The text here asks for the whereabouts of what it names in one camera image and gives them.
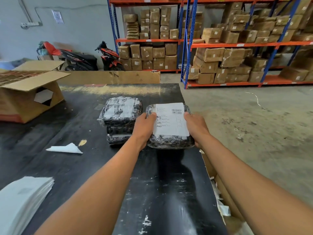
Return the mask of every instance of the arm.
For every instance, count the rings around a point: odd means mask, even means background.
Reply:
[[[156,114],[136,119],[130,139],[37,230],[35,235],[112,234],[140,150]]]
[[[216,169],[255,234],[313,234],[313,209],[241,161],[210,133],[204,118],[185,113],[187,128]]]

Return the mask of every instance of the forearm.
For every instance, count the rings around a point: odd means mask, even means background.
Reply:
[[[140,145],[131,137],[37,230],[36,235],[112,234]]]
[[[200,144],[254,233],[313,232],[310,207],[245,164],[213,136],[204,135]]]

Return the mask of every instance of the paper notice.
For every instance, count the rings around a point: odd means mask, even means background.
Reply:
[[[183,103],[156,104],[157,118],[153,134],[189,136],[184,112]]]

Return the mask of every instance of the scooter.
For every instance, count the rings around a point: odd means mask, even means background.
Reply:
[[[113,50],[107,48],[106,43],[102,43],[95,49],[95,51],[101,51],[104,71],[125,71],[123,65],[118,61],[119,55]]]
[[[64,49],[60,51],[64,58],[75,63],[69,64],[65,71],[98,71],[97,58],[94,55],[74,53]]]

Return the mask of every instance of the black table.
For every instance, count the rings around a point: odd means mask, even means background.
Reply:
[[[184,102],[178,84],[145,87],[149,104]],[[0,122],[0,189],[23,176],[53,177],[55,184],[23,234],[33,234],[92,174],[117,151],[96,120],[101,105],[120,94],[63,91],[66,102],[27,124]],[[48,152],[50,146],[78,145],[83,154]],[[218,212],[201,153],[188,150],[140,152],[113,234],[227,234]]]

